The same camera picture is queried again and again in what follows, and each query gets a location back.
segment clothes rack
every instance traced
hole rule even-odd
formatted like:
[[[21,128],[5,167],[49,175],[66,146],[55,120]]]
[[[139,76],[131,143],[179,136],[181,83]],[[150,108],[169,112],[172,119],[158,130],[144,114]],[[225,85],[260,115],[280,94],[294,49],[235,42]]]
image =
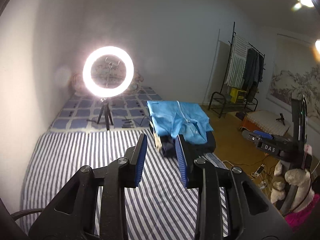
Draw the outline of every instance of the clothes rack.
[[[236,35],[235,25],[236,25],[236,22],[233,22],[233,32],[232,32],[232,39],[231,39],[231,43],[230,43],[230,51],[229,51],[228,63],[227,63],[227,68],[226,68],[226,71],[225,71],[225,74],[224,74],[223,82],[222,82],[222,85],[221,85],[221,89],[220,89],[220,92],[215,91],[214,93],[212,93],[211,99],[210,99],[210,103],[209,103],[209,106],[208,106],[208,110],[211,109],[214,112],[216,112],[219,115],[219,118],[221,118],[221,116],[223,114],[226,114],[226,113],[231,112],[231,111],[253,112],[253,111],[256,111],[257,106],[258,106],[258,100],[256,98],[253,98],[255,100],[255,103],[254,102],[247,102],[246,99],[245,99],[245,101],[243,103],[233,103],[233,102],[230,102],[229,100],[227,100],[226,96],[222,94],[223,86],[225,85],[226,77],[227,77],[227,74],[228,74],[230,58],[231,58],[231,52],[232,52],[232,45],[234,43],[234,37]],[[265,54],[262,54],[251,43],[248,42],[248,44],[252,49],[256,50],[261,56],[263,56],[263,60],[264,60]],[[212,107],[211,105],[212,105],[212,101],[213,100],[216,102],[216,104],[214,104],[214,106]]]

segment small black tripod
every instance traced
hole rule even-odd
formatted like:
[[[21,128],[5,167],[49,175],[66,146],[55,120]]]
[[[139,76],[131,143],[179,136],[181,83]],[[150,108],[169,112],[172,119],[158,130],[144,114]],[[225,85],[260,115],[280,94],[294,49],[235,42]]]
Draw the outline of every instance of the small black tripod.
[[[97,124],[99,124],[102,113],[104,112],[104,118],[106,120],[107,131],[109,131],[110,130],[109,120],[110,120],[111,125],[113,125],[113,121],[112,121],[112,117],[111,117],[108,99],[107,98],[101,99],[101,103],[102,103],[102,107],[101,107],[100,114],[99,114],[99,117],[97,120]]]

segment pink fabric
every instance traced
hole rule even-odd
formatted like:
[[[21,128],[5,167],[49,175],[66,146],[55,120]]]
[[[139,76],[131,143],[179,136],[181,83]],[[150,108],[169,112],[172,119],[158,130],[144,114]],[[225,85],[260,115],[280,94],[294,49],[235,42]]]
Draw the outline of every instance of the pink fabric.
[[[293,212],[284,218],[293,231],[297,230],[299,226],[309,217],[312,209],[314,208],[316,203],[319,201],[319,199],[320,199],[320,195],[315,194],[315,196],[313,197],[313,200],[308,206],[306,206],[305,209],[297,213]]]

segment blue textured rubber pad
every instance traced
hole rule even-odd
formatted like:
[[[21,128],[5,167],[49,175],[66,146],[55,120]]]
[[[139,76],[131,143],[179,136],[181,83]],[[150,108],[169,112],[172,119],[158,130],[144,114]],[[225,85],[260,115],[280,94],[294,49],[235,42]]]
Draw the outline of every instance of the blue textured rubber pad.
[[[135,183],[136,187],[139,185],[139,183],[141,181],[144,160],[146,158],[146,153],[147,153],[147,144],[148,144],[148,139],[147,139],[147,136],[144,135],[142,145],[140,148],[140,152],[139,152],[139,156],[137,159],[136,174],[134,176],[134,183]]]
[[[261,132],[258,130],[253,131],[253,133],[260,135],[262,138],[266,138],[266,139],[270,139],[270,140],[273,139],[272,135],[269,133]]]
[[[184,187],[187,187],[188,186],[187,163],[186,163],[186,159],[184,157],[184,153],[183,153],[180,141],[178,139],[178,136],[176,137],[176,153],[177,153],[177,159],[179,164],[181,182]]]

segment metal screw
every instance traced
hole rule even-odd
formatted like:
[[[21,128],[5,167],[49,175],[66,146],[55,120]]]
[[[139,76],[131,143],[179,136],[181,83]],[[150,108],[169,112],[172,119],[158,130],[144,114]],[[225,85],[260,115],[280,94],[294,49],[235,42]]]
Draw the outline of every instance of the metal screw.
[[[127,163],[127,161],[128,161],[128,159],[126,157],[121,157],[121,158],[117,159],[117,162],[119,164],[125,164],[125,163]]]
[[[233,168],[232,168],[232,171],[233,171],[234,173],[241,173],[241,172],[242,172],[242,170],[241,170],[240,167],[233,167]]]
[[[90,170],[90,166],[85,165],[80,168],[81,172],[86,173]]]
[[[197,164],[205,164],[205,159],[203,159],[203,158],[197,158],[197,159],[195,159],[195,162],[196,162]]]

